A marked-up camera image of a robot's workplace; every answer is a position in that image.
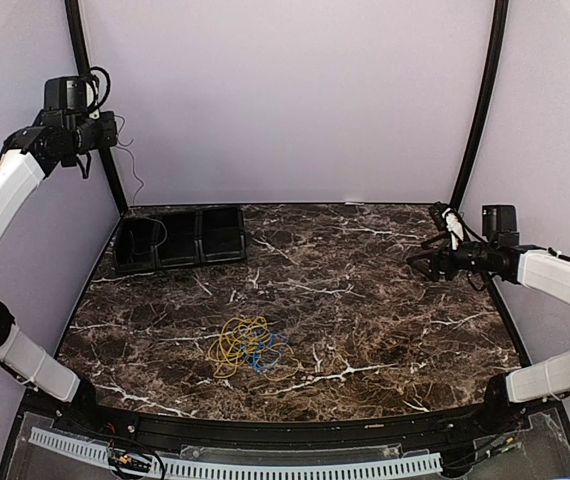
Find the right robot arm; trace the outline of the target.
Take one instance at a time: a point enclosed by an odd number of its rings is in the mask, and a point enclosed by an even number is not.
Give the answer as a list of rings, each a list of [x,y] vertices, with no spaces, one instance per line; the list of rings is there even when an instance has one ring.
[[[552,248],[522,245],[513,205],[482,207],[482,234],[461,214],[437,202],[429,207],[438,235],[421,243],[407,264],[430,281],[451,281],[460,272],[486,274],[534,290],[570,306],[570,257]],[[486,434],[499,432],[514,416],[514,405],[570,393],[570,351],[499,377],[490,400],[475,413]]]

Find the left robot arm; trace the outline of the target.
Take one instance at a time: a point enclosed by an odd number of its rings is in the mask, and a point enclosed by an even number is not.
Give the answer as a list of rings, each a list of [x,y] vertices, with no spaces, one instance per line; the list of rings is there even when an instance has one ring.
[[[15,216],[57,167],[78,168],[88,178],[92,153],[117,143],[115,115],[102,109],[111,87],[99,67],[82,76],[49,79],[34,122],[12,133],[0,151],[0,241]],[[18,326],[0,301],[0,366],[28,387],[69,404],[66,417],[85,436],[106,427],[95,389],[53,358]]]

